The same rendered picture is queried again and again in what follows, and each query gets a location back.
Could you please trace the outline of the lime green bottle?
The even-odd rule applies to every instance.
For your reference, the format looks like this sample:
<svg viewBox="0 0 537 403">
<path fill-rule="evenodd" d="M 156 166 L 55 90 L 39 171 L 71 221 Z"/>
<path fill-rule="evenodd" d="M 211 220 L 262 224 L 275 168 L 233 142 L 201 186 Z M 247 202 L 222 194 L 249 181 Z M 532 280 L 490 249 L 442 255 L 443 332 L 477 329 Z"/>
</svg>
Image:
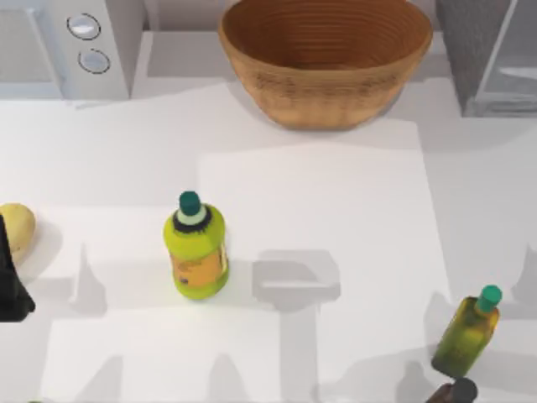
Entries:
<svg viewBox="0 0 537 403">
<path fill-rule="evenodd" d="M 178 208 L 164 223 L 163 237 L 180 294 L 205 300 L 227 283 L 230 270 L 224 217 L 195 191 L 180 194 Z"/>
</svg>

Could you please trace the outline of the brown woven basket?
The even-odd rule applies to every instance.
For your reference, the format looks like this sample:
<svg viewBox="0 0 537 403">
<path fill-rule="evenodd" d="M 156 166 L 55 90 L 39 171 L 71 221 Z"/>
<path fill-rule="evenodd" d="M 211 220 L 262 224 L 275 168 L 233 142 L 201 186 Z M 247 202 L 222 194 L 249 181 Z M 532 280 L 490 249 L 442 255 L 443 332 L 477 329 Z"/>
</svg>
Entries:
<svg viewBox="0 0 537 403">
<path fill-rule="evenodd" d="M 218 34 L 268 118 L 292 129 L 344 130 L 400 94 L 433 29 L 409 0 L 238 0 Z"/>
</svg>

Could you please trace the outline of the small round microwave knob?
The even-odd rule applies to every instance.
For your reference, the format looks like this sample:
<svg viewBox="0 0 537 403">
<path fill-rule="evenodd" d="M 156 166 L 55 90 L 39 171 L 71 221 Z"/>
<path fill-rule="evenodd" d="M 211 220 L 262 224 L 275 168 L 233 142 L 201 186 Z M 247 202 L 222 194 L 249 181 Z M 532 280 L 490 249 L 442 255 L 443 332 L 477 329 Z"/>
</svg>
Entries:
<svg viewBox="0 0 537 403">
<path fill-rule="evenodd" d="M 93 75 L 106 73 L 111 67 L 111 61 L 108 56 L 97 49 L 81 51 L 77 56 L 80 68 Z"/>
</svg>

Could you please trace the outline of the olive green bottle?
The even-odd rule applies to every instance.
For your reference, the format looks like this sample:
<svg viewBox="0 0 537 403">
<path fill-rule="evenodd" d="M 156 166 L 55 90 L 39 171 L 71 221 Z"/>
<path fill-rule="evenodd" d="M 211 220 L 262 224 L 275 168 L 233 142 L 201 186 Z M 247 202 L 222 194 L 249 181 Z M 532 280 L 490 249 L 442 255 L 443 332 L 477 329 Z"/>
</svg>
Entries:
<svg viewBox="0 0 537 403">
<path fill-rule="evenodd" d="M 466 376 L 493 337 L 502 298 L 498 286 L 486 285 L 461 301 L 432 356 L 435 370 L 453 379 Z"/>
</svg>

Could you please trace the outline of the large round microwave knob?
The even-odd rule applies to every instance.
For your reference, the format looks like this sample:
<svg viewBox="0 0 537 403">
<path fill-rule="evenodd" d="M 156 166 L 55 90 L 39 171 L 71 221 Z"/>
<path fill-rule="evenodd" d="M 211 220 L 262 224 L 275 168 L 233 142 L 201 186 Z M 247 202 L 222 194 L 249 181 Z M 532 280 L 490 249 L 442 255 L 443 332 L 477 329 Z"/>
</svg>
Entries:
<svg viewBox="0 0 537 403">
<path fill-rule="evenodd" d="M 66 26 L 69 32 L 80 40 L 94 40 L 102 30 L 99 21 L 88 13 L 69 17 Z"/>
</svg>

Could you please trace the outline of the grey cabinet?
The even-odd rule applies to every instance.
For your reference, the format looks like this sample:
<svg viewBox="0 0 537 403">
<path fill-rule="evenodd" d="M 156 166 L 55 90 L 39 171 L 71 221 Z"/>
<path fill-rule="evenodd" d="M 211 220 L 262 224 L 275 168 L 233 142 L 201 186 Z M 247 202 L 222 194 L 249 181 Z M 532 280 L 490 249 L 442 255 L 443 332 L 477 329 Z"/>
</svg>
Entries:
<svg viewBox="0 0 537 403">
<path fill-rule="evenodd" d="M 537 0 L 435 0 L 465 118 L 537 118 Z"/>
</svg>

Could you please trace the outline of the pale microwave oven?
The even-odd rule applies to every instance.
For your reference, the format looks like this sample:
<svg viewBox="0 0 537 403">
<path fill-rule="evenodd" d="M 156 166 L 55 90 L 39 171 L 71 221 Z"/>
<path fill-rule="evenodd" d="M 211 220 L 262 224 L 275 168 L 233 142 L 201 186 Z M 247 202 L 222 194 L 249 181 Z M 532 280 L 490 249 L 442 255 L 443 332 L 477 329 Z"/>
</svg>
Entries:
<svg viewBox="0 0 537 403">
<path fill-rule="evenodd" d="M 81 13 L 101 25 L 94 40 L 66 26 Z M 145 21 L 143 0 L 0 0 L 0 99 L 129 99 Z M 89 49 L 108 56 L 106 73 L 80 68 L 77 56 Z"/>
</svg>

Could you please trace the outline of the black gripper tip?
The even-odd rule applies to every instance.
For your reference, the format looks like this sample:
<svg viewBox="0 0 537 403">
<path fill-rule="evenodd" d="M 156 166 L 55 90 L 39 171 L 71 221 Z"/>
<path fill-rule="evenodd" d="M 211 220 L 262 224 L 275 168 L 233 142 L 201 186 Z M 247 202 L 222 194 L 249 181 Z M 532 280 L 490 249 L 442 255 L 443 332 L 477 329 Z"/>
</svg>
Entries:
<svg viewBox="0 0 537 403">
<path fill-rule="evenodd" d="M 0 214 L 0 322 L 21 322 L 36 305 L 13 263 L 3 216 Z"/>
</svg>

